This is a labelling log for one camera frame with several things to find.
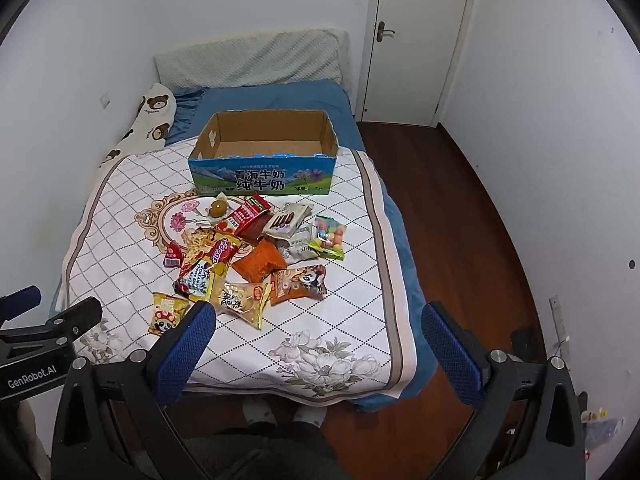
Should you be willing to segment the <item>wall power strip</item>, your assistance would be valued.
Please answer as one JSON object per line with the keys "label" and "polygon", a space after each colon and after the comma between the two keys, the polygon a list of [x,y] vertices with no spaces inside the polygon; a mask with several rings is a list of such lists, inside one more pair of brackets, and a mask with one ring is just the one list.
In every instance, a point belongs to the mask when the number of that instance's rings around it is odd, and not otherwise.
{"label": "wall power strip", "polygon": [[549,304],[556,335],[554,352],[556,356],[559,356],[565,362],[568,362],[570,360],[570,335],[565,327],[559,296],[552,296],[549,299]]}

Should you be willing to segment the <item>grey dotted pillow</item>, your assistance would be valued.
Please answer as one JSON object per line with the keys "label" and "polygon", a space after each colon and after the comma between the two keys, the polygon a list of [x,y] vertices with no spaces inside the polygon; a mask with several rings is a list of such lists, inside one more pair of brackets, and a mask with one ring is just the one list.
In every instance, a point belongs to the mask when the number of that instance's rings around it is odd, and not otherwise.
{"label": "grey dotted pillow", "polygon": [[171,91],[332,80],[352,90],[349,36],[338,29],[253,32],[154,56]]}

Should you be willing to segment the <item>blue milk cardboard box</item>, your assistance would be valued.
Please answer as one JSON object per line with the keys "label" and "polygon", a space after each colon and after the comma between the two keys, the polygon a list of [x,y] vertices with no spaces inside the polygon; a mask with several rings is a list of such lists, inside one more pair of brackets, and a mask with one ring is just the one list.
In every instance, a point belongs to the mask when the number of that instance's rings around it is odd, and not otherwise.
{"label": "blue milk cardboard box", "polygon": [[326,195],[337,154],[323,110],[228,110],[209,119],[188,164],[201,195]]}

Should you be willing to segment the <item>yellow red noodle packet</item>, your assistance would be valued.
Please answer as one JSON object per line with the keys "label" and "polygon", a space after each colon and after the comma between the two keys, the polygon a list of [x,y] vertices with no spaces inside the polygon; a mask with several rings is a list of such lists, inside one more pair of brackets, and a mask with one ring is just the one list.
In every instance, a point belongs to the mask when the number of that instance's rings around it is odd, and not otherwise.
{"label": "yellow red noodle packet", "polygon": [[226,277],[231,259],[241,244],[241,240],[231,234],[196,230],[174,281],[175,293],[193,302],[208,301],[216,281]]}

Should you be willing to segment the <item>red snack bag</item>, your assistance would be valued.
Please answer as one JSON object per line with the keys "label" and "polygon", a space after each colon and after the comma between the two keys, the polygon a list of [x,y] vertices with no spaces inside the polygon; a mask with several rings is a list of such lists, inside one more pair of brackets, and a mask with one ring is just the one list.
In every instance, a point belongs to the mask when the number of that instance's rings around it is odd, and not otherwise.
{"label": "red snack bag", "polygon": [[227,218],[218,221],[214,225],[214,229],[222,234],[239,237],[271,208],[272,205],[262,196],[258,194],[247,196]]}

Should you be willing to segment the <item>yellow panda snack bag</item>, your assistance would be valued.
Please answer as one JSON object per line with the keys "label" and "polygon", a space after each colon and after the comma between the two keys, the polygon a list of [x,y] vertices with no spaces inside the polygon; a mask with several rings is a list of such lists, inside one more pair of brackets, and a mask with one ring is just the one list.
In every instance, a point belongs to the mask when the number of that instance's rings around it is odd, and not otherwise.
{"label": "yellow panda snack bag", "polygon": [[189,300],[166,295],[163,292],[154,292],[148,333],[162,336],[168,330],[173,330],[186,316],[190,307]]}

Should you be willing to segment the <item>yellow clear cake packet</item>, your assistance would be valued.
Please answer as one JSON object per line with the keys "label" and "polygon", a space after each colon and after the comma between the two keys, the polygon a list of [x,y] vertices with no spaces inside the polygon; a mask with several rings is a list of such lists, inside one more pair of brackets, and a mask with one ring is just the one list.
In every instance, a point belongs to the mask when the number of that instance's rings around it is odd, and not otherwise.
{"label": "yellow clear cake packet", "polygon": [[210,299],[217,313],[234,315],[261,330],[262,311],[268,304],[270,292],[271,285],[267,283],[219,281],[214,285]]}

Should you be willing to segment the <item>grey white snack packet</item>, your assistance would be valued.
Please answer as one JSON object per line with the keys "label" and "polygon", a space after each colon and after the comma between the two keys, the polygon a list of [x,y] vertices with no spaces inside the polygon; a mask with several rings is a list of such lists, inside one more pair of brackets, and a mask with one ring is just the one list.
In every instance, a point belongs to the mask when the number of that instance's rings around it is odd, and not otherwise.
{"label": "grey white snack packet", "polygon": [[298,228],[287,240],[276,240],[274,244],[287,264],[314,260],[318,254],[309,247],[314,239],[314,230],[310,224]]}

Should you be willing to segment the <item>white wall socket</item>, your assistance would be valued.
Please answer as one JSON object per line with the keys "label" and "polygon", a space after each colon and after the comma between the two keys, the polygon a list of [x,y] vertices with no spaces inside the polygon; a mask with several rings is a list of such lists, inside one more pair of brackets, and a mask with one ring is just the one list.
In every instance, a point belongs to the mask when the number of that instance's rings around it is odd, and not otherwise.
{"label": "white wall socket", "polygon": [[100,103],[102,108],[107,108],[111,103],[110,95],[108,93],[104,93],[104,95],[100,97]]}

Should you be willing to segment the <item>white chocolate stick packet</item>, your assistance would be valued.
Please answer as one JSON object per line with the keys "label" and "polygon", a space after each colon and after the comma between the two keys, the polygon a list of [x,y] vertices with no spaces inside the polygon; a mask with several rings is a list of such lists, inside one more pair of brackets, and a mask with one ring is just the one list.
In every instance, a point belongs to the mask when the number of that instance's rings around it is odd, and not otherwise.
{"label": "white chocolate stick packet", "polygon": [[285,203],[278,209],[262,229],[262,235],[274,240],[289,240],[303,221],[312,213],[314,206],[303,203]]}

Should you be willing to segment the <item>colourful candy ball bag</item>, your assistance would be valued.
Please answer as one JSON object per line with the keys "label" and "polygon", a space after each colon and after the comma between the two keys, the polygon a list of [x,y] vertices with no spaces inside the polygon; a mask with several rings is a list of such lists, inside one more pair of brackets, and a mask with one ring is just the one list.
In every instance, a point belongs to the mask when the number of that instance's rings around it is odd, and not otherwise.
{"label": "colourful candy ball bag", "polygon": [[314,229],[308,248],[320,257],[343,260],[345,232],[346,226],[334,218],[317,216],[314,218]]}

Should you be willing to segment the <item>clear packet brown egg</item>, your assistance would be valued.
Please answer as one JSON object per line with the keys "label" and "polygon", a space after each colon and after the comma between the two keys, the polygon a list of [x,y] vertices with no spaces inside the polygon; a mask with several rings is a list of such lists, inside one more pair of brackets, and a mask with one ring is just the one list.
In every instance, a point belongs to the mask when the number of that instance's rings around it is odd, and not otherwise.
{"label": "clear packet brown egg", "polygon": [[203,197],[198,206],[198,213],[208,221],[219,221],[233,211],[233,203],[223,192],[215,197]]}

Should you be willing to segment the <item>blue bed sheet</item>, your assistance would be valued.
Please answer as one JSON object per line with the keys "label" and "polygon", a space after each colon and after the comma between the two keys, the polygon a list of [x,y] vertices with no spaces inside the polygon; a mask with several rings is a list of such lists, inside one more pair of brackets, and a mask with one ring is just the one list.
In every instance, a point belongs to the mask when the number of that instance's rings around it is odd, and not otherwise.
{"label": "blue bed sheet", "polygon": [[58,310],[88,298],[76,350],[102,364],[212,304],[194,391],[376,411],[436,370],[401,214],[333,81],[146,92],[64,259]]}

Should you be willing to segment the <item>orange panda snack bag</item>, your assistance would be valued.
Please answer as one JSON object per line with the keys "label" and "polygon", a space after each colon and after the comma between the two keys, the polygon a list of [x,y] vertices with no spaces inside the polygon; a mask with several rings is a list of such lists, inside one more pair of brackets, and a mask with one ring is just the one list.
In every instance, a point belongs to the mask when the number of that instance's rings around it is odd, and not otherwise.
{"label": "orange panda snack bag", "polygon": [[270,302],[280,304],[293,299],[309,298],[322,300],[326,296],[326,266],[299,266],[273,272],[271,278]]}

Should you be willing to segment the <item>small red snack packet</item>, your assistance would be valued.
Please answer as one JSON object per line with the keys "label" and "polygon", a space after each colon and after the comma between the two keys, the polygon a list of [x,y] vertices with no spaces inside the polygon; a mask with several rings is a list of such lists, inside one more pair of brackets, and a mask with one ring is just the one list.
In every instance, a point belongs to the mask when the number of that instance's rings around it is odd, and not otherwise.
{"label": "small red snack packet", "polygon": [[181,247],[175,243],[170,242],[165,250],[163,258],[163,266],[169,269],[180,268],[183,262],[183,252]]}

